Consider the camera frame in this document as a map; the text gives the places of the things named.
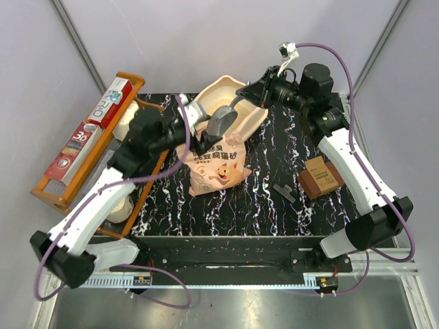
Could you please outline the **grey metal scoop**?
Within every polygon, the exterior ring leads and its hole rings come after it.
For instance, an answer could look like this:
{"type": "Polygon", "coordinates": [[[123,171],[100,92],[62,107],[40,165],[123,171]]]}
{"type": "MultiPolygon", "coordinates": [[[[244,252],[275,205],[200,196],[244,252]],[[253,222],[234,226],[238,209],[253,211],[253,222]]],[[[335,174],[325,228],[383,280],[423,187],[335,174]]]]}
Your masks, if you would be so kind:
{"type": "Polygon", "coordinates": [[[206,127],[206,132],[214,136],[223,136],[237,119],[238,113],[235,109],[235,106],[242,99],[243,98],[236,96],[229,105],[220,106],[211,115],[206,127]]]}

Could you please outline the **pink cat litter bag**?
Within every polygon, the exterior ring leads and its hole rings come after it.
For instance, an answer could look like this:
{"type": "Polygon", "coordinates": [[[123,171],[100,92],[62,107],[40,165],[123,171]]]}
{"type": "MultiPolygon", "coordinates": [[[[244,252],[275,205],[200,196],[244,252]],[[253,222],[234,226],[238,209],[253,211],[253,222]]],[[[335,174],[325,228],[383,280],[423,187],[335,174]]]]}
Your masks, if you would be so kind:
{"type": "Polygon", "coordinates": [[[189,194],[193,197],[232,188],[251,174],[246,167],[246,146],[237,132],[223,136],[201,156],[187,154],[184,164],[189,168],[189,194]]]}

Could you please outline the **grey bag clip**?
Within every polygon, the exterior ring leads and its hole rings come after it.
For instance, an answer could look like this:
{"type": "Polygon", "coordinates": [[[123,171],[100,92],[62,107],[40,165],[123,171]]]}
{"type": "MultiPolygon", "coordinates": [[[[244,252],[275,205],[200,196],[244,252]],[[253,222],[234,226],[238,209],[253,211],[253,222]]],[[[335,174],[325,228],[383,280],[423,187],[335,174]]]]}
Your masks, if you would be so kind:
{"type": "Polygon", "coordinates": [[[288,202],[294,203],[296,199],[292,196],[292,188],[285,184],[284,187],[279,186],[278,184],[273,185],[273,189],[282,195],[288,202]]]}

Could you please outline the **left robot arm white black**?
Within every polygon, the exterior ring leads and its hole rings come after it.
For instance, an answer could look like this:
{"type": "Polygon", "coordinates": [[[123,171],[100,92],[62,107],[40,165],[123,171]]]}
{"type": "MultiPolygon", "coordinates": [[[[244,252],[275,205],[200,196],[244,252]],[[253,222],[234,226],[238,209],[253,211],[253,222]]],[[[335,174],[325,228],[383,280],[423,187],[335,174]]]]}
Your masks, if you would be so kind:
{"type": "Polygon", "coordinates": [[[132,270],[146,268],[149,256],[134,238],[92,244],[91,237],[116,205],[129,196],[141,182],[153,182],[175,173],[182,162],[159,174],[147,175],[148,162],[162,151],[184,145],[187,151],[206,151],[217,137],[203,133],[196,138],[195,128],[211,119],[201,107],[181,106],[179,115],[165,120],[153,108],[138,110],[118,150],[92,189],[58,225],[48,233],[36,231],[30,244],[40,264],[34,288],[43,269],[56,275],[68,287],[83,285],[96,271],[127,264],[132,270]]]}

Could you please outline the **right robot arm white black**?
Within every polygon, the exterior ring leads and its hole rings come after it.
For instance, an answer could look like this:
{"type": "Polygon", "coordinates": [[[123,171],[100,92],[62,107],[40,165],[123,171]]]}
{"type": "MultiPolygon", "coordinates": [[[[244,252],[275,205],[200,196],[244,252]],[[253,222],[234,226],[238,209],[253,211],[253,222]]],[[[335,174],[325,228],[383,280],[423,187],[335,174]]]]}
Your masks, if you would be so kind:
{"type": "Polygon", "coordinates": [[[329,68],[311,63],[299,82],[290,82],[279,66],[237,90],[237,96],[260,108],[282,105],[295,111],[303,132],[330,160],[355,200],[359,217],[322,239],[312,254],[313,266],[328,271],[343,254],[364,251],[397,236],[407,227],[414,205],[398,197],[355,147],[344,112],[333,103],[329,68]]]}

